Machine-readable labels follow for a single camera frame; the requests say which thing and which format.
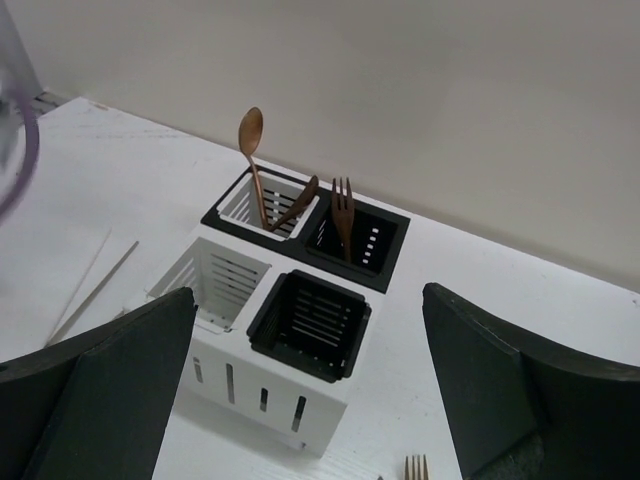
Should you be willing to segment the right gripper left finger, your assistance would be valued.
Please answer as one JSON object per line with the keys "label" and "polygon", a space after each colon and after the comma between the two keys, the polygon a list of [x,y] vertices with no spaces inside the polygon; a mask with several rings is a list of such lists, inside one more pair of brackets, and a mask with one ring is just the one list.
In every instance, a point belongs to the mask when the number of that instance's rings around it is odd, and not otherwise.
{"label": "right gripper left finger", "polygon": [[194,322],[180,287],[2,363],[2,478],[151,478]]}

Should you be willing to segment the dark wooden fork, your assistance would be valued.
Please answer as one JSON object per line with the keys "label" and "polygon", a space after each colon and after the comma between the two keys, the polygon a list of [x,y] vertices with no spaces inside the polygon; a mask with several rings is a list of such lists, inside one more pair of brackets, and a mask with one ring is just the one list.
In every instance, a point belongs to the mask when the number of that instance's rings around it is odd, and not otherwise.
{"label": "dark wooden fork", "polygon": [[350,263],[352,228],[355,218],[355,203],[349,178],[346,178],[346,185],[343,185],[342,179],[339,179],[339,183],[336,183],[336,179],[333,179],[331,192],[331,213],[332,220],[343,245],[345,261]]}

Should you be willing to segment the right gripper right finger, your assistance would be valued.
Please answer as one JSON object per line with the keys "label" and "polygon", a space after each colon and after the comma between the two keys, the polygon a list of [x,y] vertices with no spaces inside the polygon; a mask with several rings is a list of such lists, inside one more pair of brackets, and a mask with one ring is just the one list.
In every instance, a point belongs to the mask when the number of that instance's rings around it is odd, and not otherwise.
{"label": "right gripper right finger", "polygon": [[638,478],[638,367],[549,340],[438,283],[422,295],[463,478]]}

